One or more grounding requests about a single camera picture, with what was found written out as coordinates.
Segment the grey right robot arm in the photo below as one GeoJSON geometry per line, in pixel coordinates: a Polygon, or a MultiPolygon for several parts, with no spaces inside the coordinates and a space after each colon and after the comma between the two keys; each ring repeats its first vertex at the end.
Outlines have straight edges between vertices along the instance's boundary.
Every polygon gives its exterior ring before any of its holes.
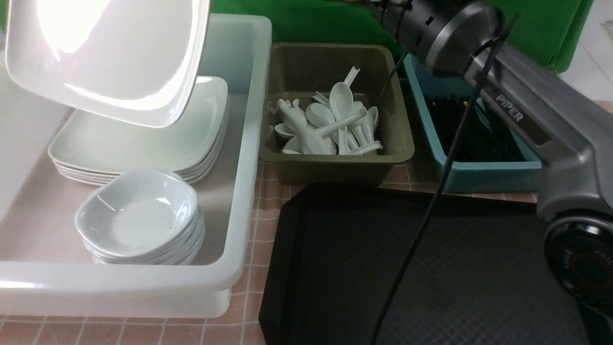
{"type": "Polygon", "coordinates": [[[461,77],[542,162],[545,259],[573,296],[592,345],[612,343],[612,115],[506,42],[483,0],[361,3],[436,77],[461,77]]]}

